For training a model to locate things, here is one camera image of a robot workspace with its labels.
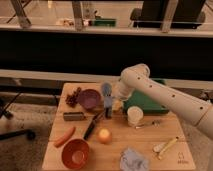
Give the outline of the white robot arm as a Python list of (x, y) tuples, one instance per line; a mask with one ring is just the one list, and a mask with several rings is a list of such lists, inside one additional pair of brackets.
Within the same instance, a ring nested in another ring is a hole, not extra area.
[(115, 85), (114, 96), (126, 101), (134, 90), (140, 91), (213, 140), (213, 104), (157, 83), (149, 75), (150, 70), (146, 64), (125, 68)]

